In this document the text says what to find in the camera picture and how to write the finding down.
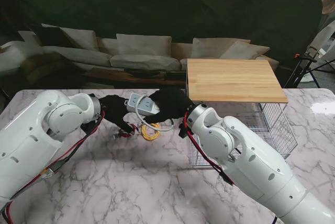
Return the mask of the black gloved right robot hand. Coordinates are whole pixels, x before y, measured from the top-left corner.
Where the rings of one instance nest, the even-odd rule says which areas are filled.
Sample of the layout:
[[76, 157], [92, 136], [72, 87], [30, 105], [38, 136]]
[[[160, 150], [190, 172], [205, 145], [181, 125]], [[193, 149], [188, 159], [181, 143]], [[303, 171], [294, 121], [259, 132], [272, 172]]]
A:
[[158, 106], [159, 112], [144, 117], [144, 121], [148, 124], [181, 118], [190, 107], [195, 105], [184, 91], [174, 87], [160, 89], [151, 94], [149, 98]]

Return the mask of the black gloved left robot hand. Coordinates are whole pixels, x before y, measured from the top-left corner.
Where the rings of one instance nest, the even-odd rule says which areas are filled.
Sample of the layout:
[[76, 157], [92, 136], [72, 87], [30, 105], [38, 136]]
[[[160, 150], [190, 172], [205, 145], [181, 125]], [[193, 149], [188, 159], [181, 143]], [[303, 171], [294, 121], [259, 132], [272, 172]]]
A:
[[99, 99], [101, 108], [105, 112], [105, 119], [126, 133], [133, 133], [133, 127], [124, 121], [124, 117], [128, 114], [125, 101], [125, 98], [118, 95], [107, 95]]

